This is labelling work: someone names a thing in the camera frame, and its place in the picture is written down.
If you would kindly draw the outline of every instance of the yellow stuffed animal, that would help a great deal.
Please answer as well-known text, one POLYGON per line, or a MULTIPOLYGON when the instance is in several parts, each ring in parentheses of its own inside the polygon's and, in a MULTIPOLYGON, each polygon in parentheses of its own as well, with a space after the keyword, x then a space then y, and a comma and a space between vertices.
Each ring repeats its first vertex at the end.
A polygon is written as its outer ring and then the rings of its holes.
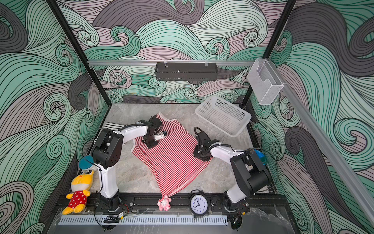
POLYGON ((73 193, 66 195, 70 199, 69 205, 62 211, 63 215, 71 212, 79 213, 84 210, 87 204, 87 197, 91 195, 88 191, 91 188, 94 172, 91 170, 88 174, 80 174, 71 182, 73 193))

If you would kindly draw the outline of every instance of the alarm clock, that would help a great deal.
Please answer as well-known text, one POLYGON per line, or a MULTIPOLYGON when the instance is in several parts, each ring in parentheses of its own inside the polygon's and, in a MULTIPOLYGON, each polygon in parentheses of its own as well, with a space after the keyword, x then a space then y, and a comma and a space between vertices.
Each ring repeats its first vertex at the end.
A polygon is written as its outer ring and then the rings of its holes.
POLYGON ((195 218, 208 214, 209 203, 203 191, 199 190, 189 197, 189 208, 195 218))

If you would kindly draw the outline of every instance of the gray slotted duct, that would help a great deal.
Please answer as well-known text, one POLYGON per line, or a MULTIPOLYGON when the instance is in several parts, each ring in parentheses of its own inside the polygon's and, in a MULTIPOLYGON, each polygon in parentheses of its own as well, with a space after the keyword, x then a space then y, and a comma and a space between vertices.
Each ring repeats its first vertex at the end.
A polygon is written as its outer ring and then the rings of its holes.
MULTIPOLYGON (((59 225, 92 225, 98 221, 101 225, 105 217, 96 215, 63 215, 59 225)), ((118 225, 228 225, 226 215, 209 215, 194 218, 192 215, 137 215, 126 216, 118 225)))

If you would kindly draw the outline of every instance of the plush toy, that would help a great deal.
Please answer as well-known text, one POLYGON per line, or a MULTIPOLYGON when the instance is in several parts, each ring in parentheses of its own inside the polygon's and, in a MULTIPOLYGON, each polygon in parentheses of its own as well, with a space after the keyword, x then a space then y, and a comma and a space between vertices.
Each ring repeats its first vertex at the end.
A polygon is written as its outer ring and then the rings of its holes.
POLYGON ((159 209, 162 210, 164 209, 165 211, 168 211, 170 209, 170 204, 169 202, 171 202, 171 198, 169 198, 168 196, 164 195, 160 200, 159 202, 157 202, 157 205, 159 206, 159 209))
POLYGON ((91 188, 94 172, 88 171, 87 174, 82 173, 73 179, 71 182, 71 190, 73 193, 66 195, 70 199, 69 205, 62 211, 63 215, 71 212, 79 213, 84 210, 87 204, 87 197, 91 195, 88 191, 91 188))

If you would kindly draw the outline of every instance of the wall-mounted shelf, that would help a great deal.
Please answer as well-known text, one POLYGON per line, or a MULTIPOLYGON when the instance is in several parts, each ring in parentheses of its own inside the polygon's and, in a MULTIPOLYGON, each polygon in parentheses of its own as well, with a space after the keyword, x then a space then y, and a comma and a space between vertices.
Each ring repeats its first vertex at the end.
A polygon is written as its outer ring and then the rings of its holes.
POLYGON ((280 73, 273 62, 258 58, 247 75, 260 105, 271 105, 283 88, 280 73))

